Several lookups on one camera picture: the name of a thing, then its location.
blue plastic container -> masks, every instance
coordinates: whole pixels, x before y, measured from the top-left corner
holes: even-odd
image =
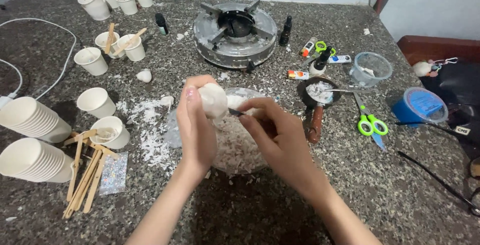
[[[420,87],[405,90],[403,98],[393,105],[392,112],[400,122],[440,123],[448,117],[445,102],[439,96]]]

green scissors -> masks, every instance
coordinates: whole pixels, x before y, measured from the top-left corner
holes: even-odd
[[[360,109],[360,121],[357,125],[358,131],[360,131],[360,133],[365,136],[370,136],[374,132],[379,135],[386,135],[388,133],[387,125],[383,121],[376,119],[375,116],[370,113],[370,111],[367,107],[365,107],[365,104],[360,99],[360,96],[357,95],[357,93],[353,93],[353,95],[355,96],[358,108]]]
[[[305,67],[306,65],[310,64],[313,60],[315,60],[320,56],[320,53],[322,51],[325,51],[326,49],[327,49],[327,44],[325,44],[325,42],[317,41],[317,43],[315,43],[315,52],[309,58],[307,58],[307,60],[305,60],[300,66]],[[330,56],[335,55],[336,53],[337,51],[335,51],[335,49],[332,48]]]

plush keychain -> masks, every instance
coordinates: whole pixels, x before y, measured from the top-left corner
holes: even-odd
[[[438,76],[438,71],[442,68],[442,65],[444,64],[455,64],[458,62],[457,57],[453,58],[448,58],[445,60],[428,60],[428,61],[421,61],[418,62],[417,64],[413,65],[413,70],[415,71],[415,74],[417,74],[418,77],[423,77],[423,76],[430,76],[430,77],[436,77]]]

hand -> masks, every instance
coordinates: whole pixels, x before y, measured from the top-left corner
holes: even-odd
[[[249,99],[238,110],[251,108],[258,110],[252,116],[240,116],[240,122],[275,173],[303,196],[319,177],[327,179],[312,162],[300,118],[284,112],[271,98]]]
[[[189,77],[183,87],[177,108],[177,123],[182,141],[182,169],[195,174],[199,181],[205,177],[217,155],[217,137],[213,125],[205,116],[198,88],[215,83],[212,76]]]

speckled countertop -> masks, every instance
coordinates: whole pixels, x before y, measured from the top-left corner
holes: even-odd
[[[72,125],[76,131],[87,130],[96,120],[75,107],[75,100],[87,88],[104,87],[114,100],[155,99],[172,95],[178,101],[182,80],[187,76],[223,72],[202,60],[190,35],[177,40],[177,33],[190,30],[205,0],[156,0],[156,4],[125,16],[116,9],[110,19],[93,21],[76,0],[13,0],[0,11],[0,22],[36,17],[66,27],[78,38],[74,54],[82,45],[95,46],[94,39],[108,30],[108,23],[119,23],[120,34],[135,33],[148,27],[143,42],[147,57],[133,63],[125,56],[107,60],[109,70],[102,76],[91,76],[71,60],[63,80],[40,99]],[[321,142],[314,149],[315,162],[329,176],[345,202],[370,226],[385,244],[474,244],[480,239],[480,223],[464,205],[448,194],[426,173],[396,154],[403,150],[438,173],[457,190],[469,193],[474,184],[465,179],[466,158],[457,141],[431,128],[413,130],[398,128],[389,106],[403,90],[420,86],[403,55],[387,30],[366,6],[327,5],[288,2],[262,2],[280,27],[286,15],[292,15],[294,27],[290,49],[278,47],[272,57],[252,75],[228,72],[229,79],[220,81],[227,87],[255,85],[269,96],[279,96],[279,103],[289,112],[304,114],[304,106],[296,94],[296,80],[287,80],[286,71],[298,69],[297,51],[311,36],[333,45],[339,54],[355,56],[373,51],[393,65],[393,75],[362,95],[377,118],[390,127],[385,137],[388,152],[383,153],[370,137],[356,130],[358,110],[354,99],[344,95],[324,113]],[[161,36],[154,23],[154,14],[162,12],[171,34]],[[363,28],[373,34],[363,35]],[[22,95],[32,95],[58,77],[73,42],[71,35],[40,22],[16,22],[0,30],[0,58],[17,65],[25,78]],[[144,68],[153,73],[153,81],[145,84],[135,78]],[[349,65],[331,65],[326,76],[341,87],[352,83],[346,71]],[[7,66],[0,66],[0,93],[16,88],[17,76]],[[158,108],[163,121],[166,108]],[[125,118],[122,112],[115,114]],[[66,207],[68,184],[33,183],[1,178],[0,239],[3,244],[122,244],[168,181],[158,166],[147,166],[138,146],[139,130],[130,127],[131,141],[123,149],[129,151],[126,192],[95,197],[90,214],[74,213],[62,220]],[[20,134],[0,128],[0,148],[22,138]],[[73,156],[72,149],[67,154]],[[178,161],[179,150],[172,150]],[[229,178],[212,170],[187,202],[173,234],[172,244],[303,244],[331,243],[321,220],[292,189],[270,169],[253,177]],[[7,217],[17,217],[6,222]]]

